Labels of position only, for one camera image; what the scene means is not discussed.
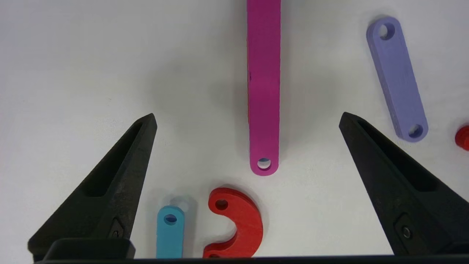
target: white background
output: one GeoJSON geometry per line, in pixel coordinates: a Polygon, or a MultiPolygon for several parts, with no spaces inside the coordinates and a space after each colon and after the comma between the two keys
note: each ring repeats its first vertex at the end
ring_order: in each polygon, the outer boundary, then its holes
{"type": "Polygon", "coordinates": [[[155,256],[158,210],[185,200],[186,257],[229,238],[210,191],[250,195],[256,256],[391,254],[339,131],[359,115],[469,199],[466,0],[284,0],[280,168],[250,171],[244,0],[0,2],[0,258],[29,263],[28,239],[126,129],[158,123],[131,240],[155,256]],[[400,20],[429,133],[394,133],[366,43],[375,17],[400,20]]]}

